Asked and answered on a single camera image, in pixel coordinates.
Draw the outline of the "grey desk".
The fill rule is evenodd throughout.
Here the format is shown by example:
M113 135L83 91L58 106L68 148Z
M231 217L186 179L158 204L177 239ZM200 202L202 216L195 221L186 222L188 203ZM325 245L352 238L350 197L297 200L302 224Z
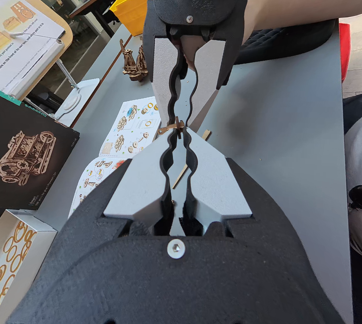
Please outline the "grey desk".
M321 47L301 55L234 66L199 132L210 129L210 145L230 157L248 202L278 205L297 234L316 280L345 323L353 323L349 229L346 208L345 154L338 27ZM76 183L106 137L122 102L151 94L151 83L129 82L120 68L111 70L75 124L79 142L62 168L36 216L59 230L34 283L35 303L79 258L80 244L61 240ZM172 291L162 318L166 323L210 322L206 280L187 285L186 274L165 274ZM176 289L191 289L202 312L186 315Z

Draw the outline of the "thin wooden stick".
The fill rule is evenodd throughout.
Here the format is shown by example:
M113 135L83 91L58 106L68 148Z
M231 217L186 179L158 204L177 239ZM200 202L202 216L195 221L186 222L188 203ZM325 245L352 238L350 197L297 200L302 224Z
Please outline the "thin wooden stick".
M173 186L172 186L172 189L175 189L176 186L178 185L179 181L182 179L182 177L184 176L185 172L187 171L188 169L188 165L185 164L182 171L180 172L180 174L178 175L176 181L174 182Z

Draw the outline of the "red object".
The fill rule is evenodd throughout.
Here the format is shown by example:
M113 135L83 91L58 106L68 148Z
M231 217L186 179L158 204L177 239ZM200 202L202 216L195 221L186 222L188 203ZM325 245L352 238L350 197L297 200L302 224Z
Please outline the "red object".
M350 24L339 23L339 37L340 37L340 60L341 60L341 82L346 79L347 70L350 61L351 52L351 32Z

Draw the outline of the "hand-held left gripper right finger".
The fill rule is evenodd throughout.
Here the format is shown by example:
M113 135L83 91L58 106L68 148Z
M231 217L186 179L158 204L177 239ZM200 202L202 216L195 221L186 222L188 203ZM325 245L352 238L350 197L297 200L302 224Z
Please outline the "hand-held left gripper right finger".
M214 222L250 218L252 211L226 157L190 128L184 130L183 142L191 170L183 205L185 235L202 236Z

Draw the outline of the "printed instruction sheet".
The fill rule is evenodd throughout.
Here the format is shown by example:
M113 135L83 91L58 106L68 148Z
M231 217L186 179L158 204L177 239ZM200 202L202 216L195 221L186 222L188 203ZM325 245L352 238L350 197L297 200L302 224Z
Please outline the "printed instruction sheet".
M0 89L19 99L64 47L65 30L25 0L0 0Z

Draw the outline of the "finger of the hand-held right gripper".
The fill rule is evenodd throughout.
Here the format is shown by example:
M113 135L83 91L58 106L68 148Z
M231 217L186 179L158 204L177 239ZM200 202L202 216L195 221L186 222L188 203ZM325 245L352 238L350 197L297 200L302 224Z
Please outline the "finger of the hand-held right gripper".
M217 94L217 84L224 54L225 41L210 40L196 51L196 85L190 96L187 127L198 130Z
M174 107L181 93L184 55L167 37L155 38L152 88L162 127L175 123Z

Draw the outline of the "black quilted cushion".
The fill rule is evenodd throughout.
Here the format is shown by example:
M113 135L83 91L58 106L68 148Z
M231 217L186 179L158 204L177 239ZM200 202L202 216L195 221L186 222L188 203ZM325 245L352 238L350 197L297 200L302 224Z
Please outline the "black quilted cushion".
M234 65L275 60L319 48L332 36L337 19L284 28L255 30L241 46Z

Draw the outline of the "white document stand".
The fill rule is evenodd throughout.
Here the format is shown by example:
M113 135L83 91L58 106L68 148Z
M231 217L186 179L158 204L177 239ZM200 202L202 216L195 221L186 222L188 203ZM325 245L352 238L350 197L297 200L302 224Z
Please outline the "white document stand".
M91 98L92 93L96 90L100 79L95 78L76 83L61 59L57 60L57 65L70 82L72 90L54 114L54 119L67 127L71 127L81 110Z

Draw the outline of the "person's right hand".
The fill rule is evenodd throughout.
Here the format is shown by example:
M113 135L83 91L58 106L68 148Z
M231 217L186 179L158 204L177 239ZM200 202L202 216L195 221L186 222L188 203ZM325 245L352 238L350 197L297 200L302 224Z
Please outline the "person's right hand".
M196 35L183 35L180 37L180 42L188 68L196 72L194 60L197 50L206 44L203 37Z

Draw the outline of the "white cardboard box tray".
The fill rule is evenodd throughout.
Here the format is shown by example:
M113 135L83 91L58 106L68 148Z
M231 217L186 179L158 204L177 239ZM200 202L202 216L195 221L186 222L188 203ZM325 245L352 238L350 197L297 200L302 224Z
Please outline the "white cardboard box tray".
M0 219L1 321L32 285L57 231L23 210L5 210Z

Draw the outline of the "wooden gear model assembly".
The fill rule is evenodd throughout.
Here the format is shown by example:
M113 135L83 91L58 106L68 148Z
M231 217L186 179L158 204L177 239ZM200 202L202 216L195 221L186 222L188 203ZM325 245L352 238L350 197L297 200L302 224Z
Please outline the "wooden gear model assembly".
M136 63L133 59L133 51L130 49L125 49L123 40L120 39L120 48L121 53L124 56L124 67L123 67L123 74L131 75L136 72Z
M145 59L145 55L144 55L144 51L143 51L143 45L141 45L139 48L139 53L138 53L135 68L136 68L136 70L130 76L130 80L140 82L143 80L143 78L145 78L148 75L146 59Z

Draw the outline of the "black wooden model kit box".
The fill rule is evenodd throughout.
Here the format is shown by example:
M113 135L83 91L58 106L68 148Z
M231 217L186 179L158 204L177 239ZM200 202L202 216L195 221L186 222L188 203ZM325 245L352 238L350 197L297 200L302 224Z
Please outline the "black wooden model kit box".
M79 137L79 132L1 92L1 210L37 210Z

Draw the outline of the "small wooden axle part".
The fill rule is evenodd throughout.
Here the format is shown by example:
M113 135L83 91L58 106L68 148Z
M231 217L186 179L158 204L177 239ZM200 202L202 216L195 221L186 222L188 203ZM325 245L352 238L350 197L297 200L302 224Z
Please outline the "small wooden axle part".
M166 127L159 128L157 130L157 134L158 135L163 135L166 132L168 132L169 130L175 129L176 132L177 132L178 139L180 140L181 139L181 134L183 132L184 127L185 127L184 122L182 120L180 121L178 116L176 116L175 117L175 123L170 124L170 125L168 125Z

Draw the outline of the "wooden document board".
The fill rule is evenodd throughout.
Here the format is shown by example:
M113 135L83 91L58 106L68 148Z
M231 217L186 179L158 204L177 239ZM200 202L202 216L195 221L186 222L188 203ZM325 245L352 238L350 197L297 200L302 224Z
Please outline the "wooden document board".
M29 2L31 5L33 5L35 8L40 10L43 14L48 16L50 19L52 19L57 24L61 25L61 27L64 28L65 33L60 38L61 41L64 43L64 47L61 49L61 51L53 58L53 60L46 66L46 68L43 70L43 72L39 75L39 77L31 84L31 86L24 92L24 94L19 98L15 98L12 95L6 95L11 96L16 100L24 101L26 96L30 93L30 91L33 90L33 88L40 82L40 80L49 72L49 70L56 64L57 60L60 59L60 57L66 52L68 47L71 45L73 41L73 33L72 30L66 21L61 18L51 7L49 7L46 3L44 3L42 0L25 0Z

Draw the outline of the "illustrated instruction booklet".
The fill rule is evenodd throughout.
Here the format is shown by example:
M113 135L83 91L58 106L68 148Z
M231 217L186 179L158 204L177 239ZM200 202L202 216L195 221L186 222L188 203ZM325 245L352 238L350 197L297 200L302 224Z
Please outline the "illustrated instruction booklet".
M68 217L111 173L152 143L160 124L154 96L122 104L98 157L86 166L79 178Z

